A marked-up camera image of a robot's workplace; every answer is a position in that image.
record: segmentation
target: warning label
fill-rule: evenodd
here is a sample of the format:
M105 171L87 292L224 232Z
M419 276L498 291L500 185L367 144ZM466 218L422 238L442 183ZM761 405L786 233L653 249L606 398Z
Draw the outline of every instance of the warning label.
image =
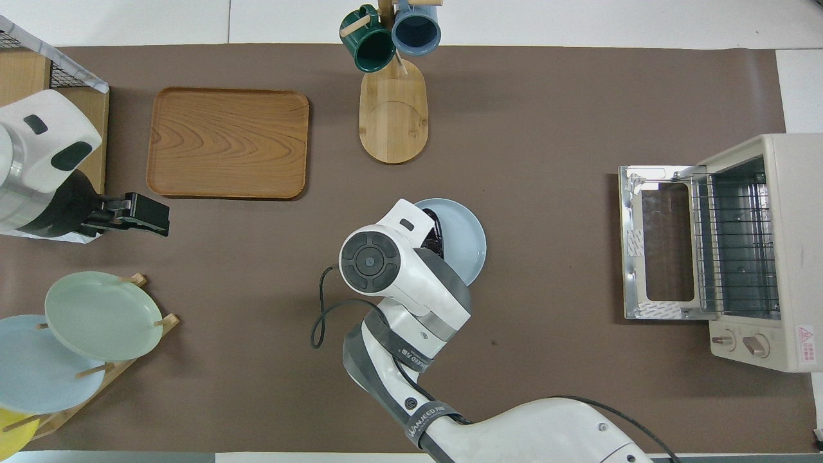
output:
M797 342L799 349L797 354L801 364L817 364L815 355L815 330L810 325L797 327Z

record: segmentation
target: green mug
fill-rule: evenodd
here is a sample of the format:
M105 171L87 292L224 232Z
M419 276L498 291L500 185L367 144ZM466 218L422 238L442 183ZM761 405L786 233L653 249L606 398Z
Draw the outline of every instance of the green mug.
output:
M369 22L352 31L340 40L355 59L355 66L363 72L375 72L383 69L394 58L392 32L380 24L380 15L371 5L363 5L359 10L346 15L340 23L343 31L362 18Z

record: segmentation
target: rectangular wooden tray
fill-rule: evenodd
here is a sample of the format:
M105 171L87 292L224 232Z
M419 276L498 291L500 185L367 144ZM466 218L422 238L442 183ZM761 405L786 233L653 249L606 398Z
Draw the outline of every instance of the rectangular wooden tray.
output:
M166 88L146 182L164 196L293 199L305 185L309 102L296 91Z

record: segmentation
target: black strap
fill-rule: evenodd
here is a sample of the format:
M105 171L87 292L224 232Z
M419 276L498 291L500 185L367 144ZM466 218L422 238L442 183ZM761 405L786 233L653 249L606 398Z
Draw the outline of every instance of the black strap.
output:
M415 372L424 372L434 361L392 331L374 310L365 316L365 325L383 348Z
M425 433L429 425L445 415L461 416L448 404L444 404L439 400L426 402L417 409L406 423L406 437L408 437L417 448L420 448L420 439L423 437L423 433Z

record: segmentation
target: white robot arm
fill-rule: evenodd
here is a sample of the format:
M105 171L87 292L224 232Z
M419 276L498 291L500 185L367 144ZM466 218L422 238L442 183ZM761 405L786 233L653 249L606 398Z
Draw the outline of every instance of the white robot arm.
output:
M0 233L44 238L136 228L169 234L169 208L137 193L98 195L77 167L102 139L60 93L0 107Z
M433 225L401 199L343 244L339 265L346 284L385 297L346 336L349 376L438 463L650 463L617 426L576 400L536 400L467 423L416 385L471 316L466 285L439 256L421 248Z

